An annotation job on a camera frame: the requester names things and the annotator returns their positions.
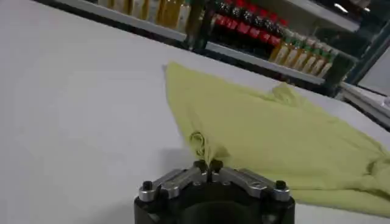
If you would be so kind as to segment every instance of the bottle label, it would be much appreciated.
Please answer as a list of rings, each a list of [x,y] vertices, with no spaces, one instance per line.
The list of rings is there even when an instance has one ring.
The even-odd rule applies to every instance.
[[[318,77],[323,78],[327,74],[327,72],[329,71],[332,65],[333,63],[327,63],[322,69],[322,71],[319,73]]]
[[[307,73],[309,69],[311,68],[311,65],[316,61],[316,57],[312,56],[309,58],[309,60],[306,62],[305,66],[302,69],[302,72]]]
[[[187,26],[187,20],[190,15],[190,7],[181,6],[179,12],[179,19],[177,21],[176,29],[180,32],[185,32],[185,27]]]
[[[270,34],[261,30],[258,36],[262,42],[267,43],[269,40]]]
[[[275,63],[280,64],[283,58],[286,56],[287,52],[288,52],[288,48],[286,46],[281,47],[278,54],[276,55]]]
[[[235,21],[234,19],[228,19],[226,21],[226,27],[231,29],[231,30],[235,30],[237,25],[238,25],[238,22]]]
[[[285,61],[285,66],[290,67],[291,63],[294,61],[295,57],[297,56],[298,50],[293,49],[290,51],[290,53],[287,56],[287,59]]]
[[[311,69],[310,74],[316,75],[319,72],[319,70],[322,68],[322,65],[324,65],[324,63],[325,63],[324,59],[318,60],[316,64],[314,64],[313,68]]]
[[[225,25],[225,22],[226,22],[226,17],[220,15],[220,14],[217,14],[215,16],[215,23],[218,24],[218,25],[221,25],[221,26],[224,26]]]
[[[240,23],[237,27],[237,30],[240,33],[248,33],[249,29],[250,29],[250,25],[245,25],[244,23]]]
[[[160,0],[149,0],[149,10],[147,11],[146,20],[152,23],[156,22],[159,6],[160,6]]]
[[[249,30],[249,36],[251,36],[253,38],[257,38],[259,33],[260,33],[260,30],[254,28],[254,27],[250,28],[250,30]]]
[[[280,38],[279,37],[275,37],[275,36],[271,36],[269,38],[269,43],[276,47],[276,46],[278,46],[280,44]]]
[[[294,66],[292,68],[295,69],[295,70],[299,70],[302,67],[302,64],[303,64],[303,62],[305,61],[306,58],[307,58],[307,54],[306,53],[302,53],[298,57],[297,62],[295,62]]]
[[[142,16],[142,0],[133,0],[132,16],[140,18]]]

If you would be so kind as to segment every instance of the metal shelf frame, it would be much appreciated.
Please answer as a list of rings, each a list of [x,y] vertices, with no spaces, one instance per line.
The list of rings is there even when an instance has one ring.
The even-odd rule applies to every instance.
[[[310,0],[285,0],[288,3],[295,5],[313,15],[329,21],[345,30],[354,32],[359,29],[360,25],[352,20],[349,20],[337,13],[334,13],[321,5]]]

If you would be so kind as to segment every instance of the white wall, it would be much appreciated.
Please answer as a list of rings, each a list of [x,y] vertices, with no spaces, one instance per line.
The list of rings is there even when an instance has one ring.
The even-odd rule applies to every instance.
[[[389,49],[371,67],[359,85],[390,96],[390,51]]]

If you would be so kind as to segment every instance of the juice bottle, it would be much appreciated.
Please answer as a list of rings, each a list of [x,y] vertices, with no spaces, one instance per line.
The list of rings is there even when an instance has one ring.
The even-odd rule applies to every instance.
[[[288,52],[288,55],[286,57],[286,60],[283,62],[283,66],[291,67],[297,57],[298,53],[301,51],[301,46],[303,43],[303,36],[299,35],[298,33],[295,33],[295,40],[293,44],[290,46],[290,50]]]
[[[287,57],[293,33],[290,30],[285,30],[285,33],[284,40],[272,51],[269,61],[280,64]]]
[[[179,10],[179,19],[177,21],[176,30],[181,33],[185,33],[186,26],[188,22],[188,17],[191,12],[191,3],[190,0],[185,0],[183,4],[180,6]]]
[[[172,8],[172,14],[171,14],[171,18],[169,20],[169,28],[172,28],[172,29],[175,29],[176,26],[177,26],[177,22],[178,22],[178,19],[179,19],[179,13],[180,13],[180,7],[182,6],[184,0],[175,0],[175,4],[173,5],[173,8]]]
[[[330,52],[330,50],[331,50],[331,48],[327,45],[325,45],[322,48],[322,52],[319,55],[317,61],[314,62],[313,66],[311,67],[309,74],[317,75],[321,71],[322,67],[324,67],[324,65],[325,65],[325,62],[327,62],[328,53]]]
[[[305,42],[305,47],[298,50],[298,54],[295,57],[291,68],[300,71],[303,67],[304,61],[311,55],[311,47],[314,44],[314,40],[307,38]]]
[[[303,68],[301,70],[303,73],[309,73],[314,62],[319,58],[319,54],[321,53],[322,46],[323,45],[320,42],[314,44],[313,53],[309,57],[307,57],[307,59],[303,62]]]
[[[318,74],[319,78],[323,78],[328,73],[329,69],[332,67],[333,62],[334,62],[334,60],[335,60],[335,58],[337,57],[338,54],[339,54],[339,52],[336,51],[336,50],[332,50],[328,54],[328,63],[326,63],[326,65],[322,68],[322,70]]]
[[[114,0],[112,9],[129,14],[129,0]]]
[[[142,18],[142,6],[144,5],[143,0],[132,0],[130,6],[130,15],[137,17],[139,19]]]
[[[145,19],[151,23],[157,22],[157,16],[158,16],[158,8],[160,7],[160,0],[147,0],[146,8],[146,16]]]

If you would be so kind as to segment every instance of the yellow towel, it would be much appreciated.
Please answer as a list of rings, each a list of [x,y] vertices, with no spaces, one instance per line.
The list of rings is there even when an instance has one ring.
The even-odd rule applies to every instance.
[[[176,63],[166,72],[169,105],[198,158],[285,180],[301,203],[390,217],[390,154],[372,138],[286,84],[263,94]]]

